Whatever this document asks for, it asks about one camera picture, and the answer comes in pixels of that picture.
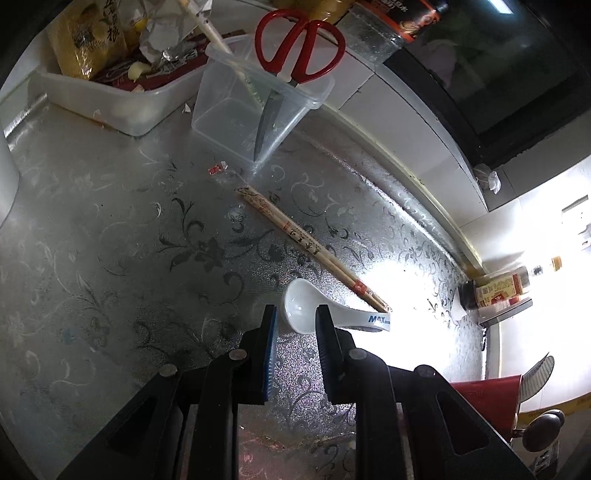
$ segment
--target red scissors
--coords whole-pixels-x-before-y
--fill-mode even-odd
[[[271,20],[280,17],[296,18],[297,23],[287,33],[287,35],[281,42],[281,45],[279,45],[277,53],[275,53],[275,56],[272,58],[272,60],[267,61],[262,51],[263,30],[265,30],[265,27],[269,24],[269,22],[271,22]],[[261,19],[258,26],[256,27],[256,56],[259,62],[261,62],[262,67],[267,72],[272,73],[273,75],[277,75],[282,70],[283,66],[285,65],[285,61],[287,60],[287,56],[289,55],[291,49],[296,43],[296,40],[304,30],[306,30],[304,44],[301,48],[300,55],[298,56],[297,61],[295,62],[295,66],[291,71],[291,81],[289,82],[289,85],[291,85],[292,87],[295,87],[300,83],[305,83],[320,78],[323,75],[326,75],[339,64],[339,62],[345,55],[345,38],[343,34],[334,25],[329,24],[328,22],[324,22],[322,20],[310,21],[308,20],[307,14],[299,10],[293,9],[282,9],[269,12]],[[330,61],[330,63],[326,67],[314,73],[306,73],[306,70],[308,69],[308,64],[310,62],[310,57],[312,56],[312,51],[314,50],[314,45],[316,43],[316,35],[318,34],[318,30],[326,30],[327,32],[331,33],[332,36],[334,36],[337,42],[337,52],[335,57]],[[283,95],[272,90],[265,103],[265,108],[263,109],[261,120],[259,122],[258,132],[256,133],[254,151],[255,160],[257,159],[259,153],[262,150],[263,141],[267,136],[267,132],[273,128],[275,120],[277,120],[277,116],[279,115],[279,111],[281,110],[282,103]]]

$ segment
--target window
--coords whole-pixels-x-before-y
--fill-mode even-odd
[[[456,0],[386,65],[472,165],[496,167],[591,106],[576,55],[517,0]]]

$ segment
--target white ceramic spoon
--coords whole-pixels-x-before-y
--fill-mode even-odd
[[[316,331],[316,309],[321,304],[329,306],[335,327],[368,332],[390,330],[389,313],[365,312],[339,305],[303,278],[296,278],[287,286],[281,299],[281,311],[297,333],[311,335]]]

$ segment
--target patterned tablecloth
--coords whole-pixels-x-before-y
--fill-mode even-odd
[[[207,365],[303,277],[364,303],[211,178],[222,160],[172,114],[134,139],[42,104],[10,136],[22,179],[0,229],[0,422],[54,479],[166,363]],[[393,308],[355,332],[390,365],[480,378],[482,333],[450,318],[464,279],[404,188],[311,115],[245,175]],[[325,398],[316,340],[280,327],[272,400],[241,408],[241,478],[353,478],[354,406]]]

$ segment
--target red band on chopstick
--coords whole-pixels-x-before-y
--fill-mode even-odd
[[[357,295],[363,295],[368,291],[367,285],[361,280],[355,280],[355,285],[352,289]]]

